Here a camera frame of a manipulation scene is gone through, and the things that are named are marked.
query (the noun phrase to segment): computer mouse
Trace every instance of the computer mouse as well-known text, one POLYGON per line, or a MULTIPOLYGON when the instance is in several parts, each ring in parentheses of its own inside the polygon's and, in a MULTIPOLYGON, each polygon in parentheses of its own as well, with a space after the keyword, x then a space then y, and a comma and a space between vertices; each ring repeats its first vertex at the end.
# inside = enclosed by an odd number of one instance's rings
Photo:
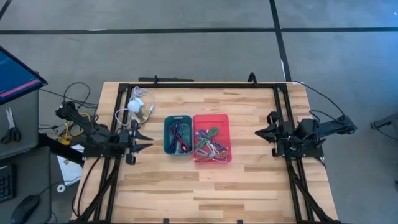
POLYGON ((30 195, 26 197, 15 208, 11 216, 11 224, 23 224, 32 215, 40 202, 38 195, 30 195))

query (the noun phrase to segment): concrete floor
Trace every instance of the concrete floor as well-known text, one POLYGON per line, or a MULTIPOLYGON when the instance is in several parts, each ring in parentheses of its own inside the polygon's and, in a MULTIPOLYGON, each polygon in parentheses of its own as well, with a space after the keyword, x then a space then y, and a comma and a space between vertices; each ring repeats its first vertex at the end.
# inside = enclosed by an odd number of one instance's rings
MULTIPOLYGON (((281 27, 389 27, 398 25, 397 1, 276 0, 281 27)), ((1 30, 272 27, 266 0, 13 0, 1 30)), ((398 33, 289 33, 283 35, 293 80, 334 99, 358 127, 325 143, 327 172, 340 220, 397 223, 397 143, 369 122, 398 111, 398 33)), ((40 72, 48 90, 73 82, 91 87, 91 102, 105 81, 139 77, 196 80, 284 80, 274 33, 2 35, 0 45, 40 72)), ((76 88, 70 96, 84 98, 76 88)), ((327 100, 308 91, 313 109, 338 116, 327 100)), ((61 98, 40 96, 40 122, 59 124, 61 98)), ((53 181, 61 178, 53 162, 53 181)), ((53 191, 60 222, 70 218, 75 184, 53 191)))

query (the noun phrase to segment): monitor screen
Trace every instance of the monitor screen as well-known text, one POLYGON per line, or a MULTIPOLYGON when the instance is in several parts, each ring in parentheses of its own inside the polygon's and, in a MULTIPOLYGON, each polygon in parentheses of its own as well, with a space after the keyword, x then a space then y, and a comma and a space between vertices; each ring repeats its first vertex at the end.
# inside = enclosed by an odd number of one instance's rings
POLYGON ((30 93, 46 81, 0 47, 0 105, 30 93))

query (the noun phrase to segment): scissors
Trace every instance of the scissors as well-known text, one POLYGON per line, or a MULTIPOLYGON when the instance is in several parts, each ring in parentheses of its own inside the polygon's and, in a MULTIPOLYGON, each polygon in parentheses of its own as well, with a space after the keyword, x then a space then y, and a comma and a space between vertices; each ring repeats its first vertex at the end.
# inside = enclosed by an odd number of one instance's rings
POLYGON ((21 132, 18 130, 18 128, 15 127, 14 117, 12 115, 11 108, 6 108, 6 113, 7 113, 9 128, 4 137, 1 138, 0 142, 3 144, 8 144, 11 141, 19 142, 21 140, 21 132))

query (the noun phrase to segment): wooden table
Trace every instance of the wooden table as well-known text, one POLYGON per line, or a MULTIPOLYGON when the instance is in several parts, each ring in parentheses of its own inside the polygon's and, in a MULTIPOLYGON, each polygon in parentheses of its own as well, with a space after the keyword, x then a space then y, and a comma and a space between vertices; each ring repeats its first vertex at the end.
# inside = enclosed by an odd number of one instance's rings
MULTIPOLYGON (((118 82, 104 83, 98 123, 110 126, 118 85, 118 82)), ((288 89, 294 119, 310 117, 304 87, 288 83, 288 89)), ((154 138, 154 145, 137 155, 136 165, 122 161, 112 223, 162 223, 163 218, 169 218, 171 223, 236 223, 237 219, 244 223, 295 222, 284 158, 272 157, 274 145, 254 134, 267 126, 266 116, 275 110, 272 90, 154 88, 150 91, 156 97, 155 111, 142 125, 141 133, 154 138), (172 157, 164 153, 166 117, 216 113, 229 116, 233 153, 230 164, 196 166, 192 155, 172 157)), ((143 100, 147 107, 152 103, 150 96, 143 100)), ((85 162, 82 180, 94 160, 85 162)), ((310 193, 329 216, 337 218, 325 168, 315 159, 305 158, 303 162, 310 193)), ((88 179, 82 211, 98 192, 102 168, 103 159, 88 179)), ((102 218, 107 198, 106 195, 102 218)))

